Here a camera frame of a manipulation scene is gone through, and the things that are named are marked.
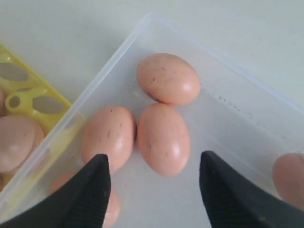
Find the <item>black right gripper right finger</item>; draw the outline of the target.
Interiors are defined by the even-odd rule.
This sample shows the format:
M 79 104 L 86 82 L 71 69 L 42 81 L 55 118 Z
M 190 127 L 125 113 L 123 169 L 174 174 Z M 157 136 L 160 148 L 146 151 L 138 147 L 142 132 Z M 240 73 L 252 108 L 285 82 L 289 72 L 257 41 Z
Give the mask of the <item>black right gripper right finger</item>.
M 213 228 L 302 228 L 304 213 L 243 177 L 213 151 L 200 157 L 199 188 Z

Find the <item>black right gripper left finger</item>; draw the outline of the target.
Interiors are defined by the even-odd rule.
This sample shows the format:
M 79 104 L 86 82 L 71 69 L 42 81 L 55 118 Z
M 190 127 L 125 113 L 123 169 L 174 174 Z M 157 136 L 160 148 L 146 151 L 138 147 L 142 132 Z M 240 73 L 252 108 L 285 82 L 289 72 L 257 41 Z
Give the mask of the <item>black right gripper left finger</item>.
M 108 157 L 93 157 L 66 184 L 2 228 L 101 228 L 111 192 Z

